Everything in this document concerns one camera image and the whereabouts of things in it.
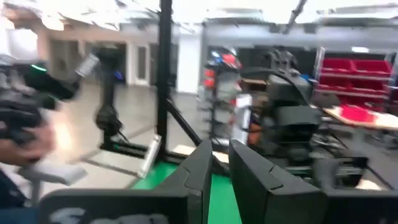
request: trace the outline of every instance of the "green floor mat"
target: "green floor mat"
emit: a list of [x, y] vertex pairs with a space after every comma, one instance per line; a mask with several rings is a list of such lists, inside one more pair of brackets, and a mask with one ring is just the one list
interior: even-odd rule
[[[172, 174], [177, 167], [165, 162], [160, 163], [148, 173], [145, 179], [139, 180], [132, 189], [153, 189]], [[211, 177], [209, 209], [209, 224], [241, 224], [232, 183], [227, 177], [215, 174]]]

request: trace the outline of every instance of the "black base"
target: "black base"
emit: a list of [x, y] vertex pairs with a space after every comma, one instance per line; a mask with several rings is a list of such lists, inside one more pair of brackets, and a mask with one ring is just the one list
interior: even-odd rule
[[[122, 154], [125, 156], [132, 156], [138, 158], [145, 158], [146, 151], [148, 149], [147, 146], [139, 145], [139, 144], [127, 144], [124, 142], [111, 142], [111, 147], [106, 147], [105, 144], [100, 145], [100, 149], [108, 152], [114, 152], [118, 154]], [[166, 153], [161, 161], [156, 162], [168, 162], [175, 165], [180, 165], [188, 155], [179, 154], [175, 152], [170, 152], [166, 150]], [[213, 156], [213, 173], [217, 175], [229, 176], [228, 164], [220, 162], [215, 159]]]

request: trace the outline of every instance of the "red storage bin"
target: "red storage bin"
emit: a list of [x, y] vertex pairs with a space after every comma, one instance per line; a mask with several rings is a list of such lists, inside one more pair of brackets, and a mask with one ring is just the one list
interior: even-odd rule
[[346, 91], [351, 88], [351, 83], [347, 78], [326, 77], [319, 78], [318, 88], [322, 90]]
[[371, 95], [385, 95], [384, 89], [385, 82], [382, 80], [359, 80], [352, 79], [353, 85], [352, 92], [371, 94]]
[[373, 110], [377, 112], [383, 111], [383, 98], [371, 98], [366, 96], [347, 96], [349, 98], [346, 105], [355, 105], [360, 108], [365, 108], [367, 110]]
[[336, 95], [337, 98], [340, 100], [341, 105], [350, 105], [350, 96], [345, 96], [345, 95]]
[[354, 65], [351, 60], [341, 58], [326, 58], [322, 61], [321, 73], [353, 74]]
[[374, 77], [388, 78], [391, 75], [391, 66], [384, 60], [353, 60], [354, 73]]

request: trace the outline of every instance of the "person's hand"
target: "person's hand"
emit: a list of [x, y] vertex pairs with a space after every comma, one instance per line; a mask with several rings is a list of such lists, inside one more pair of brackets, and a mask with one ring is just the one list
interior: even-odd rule
[[45, 123], [38, 128], [29, 128], [36, 139], [23, 146], [18, 146], [8, 139], [0, 139], [0, 162], [28, 166], [34, 160], [43, 158], [54, 148], [54, 134], [51, 125]]

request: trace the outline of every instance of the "metal beam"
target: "metal beam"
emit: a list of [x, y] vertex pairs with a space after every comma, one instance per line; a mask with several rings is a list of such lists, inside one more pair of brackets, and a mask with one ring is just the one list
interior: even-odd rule
[[300, 2], [298, 2], [296, 8], [292, 11], [289, 22], [286, 24], [285, 29], [282, 32], [283, 34], [289, 34], [290, 30], [295, 24], [296, 19], [302, 13], [304, 5], [307, 3], [307, 1], [308, 0], [300, 0]]

